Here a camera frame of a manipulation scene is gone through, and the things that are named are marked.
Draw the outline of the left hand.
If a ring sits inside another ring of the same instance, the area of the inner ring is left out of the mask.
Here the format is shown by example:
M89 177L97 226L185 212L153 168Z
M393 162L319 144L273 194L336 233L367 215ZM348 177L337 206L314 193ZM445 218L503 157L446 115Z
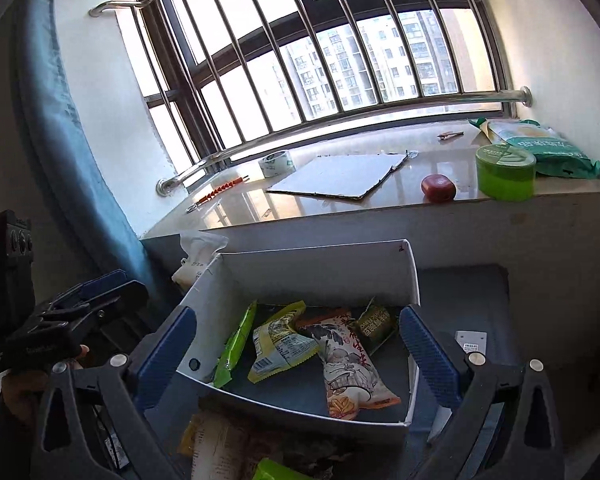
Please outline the left hand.
M1 380L1 397L6 408L29 426L33 426L50 374L42 370L11 370Z

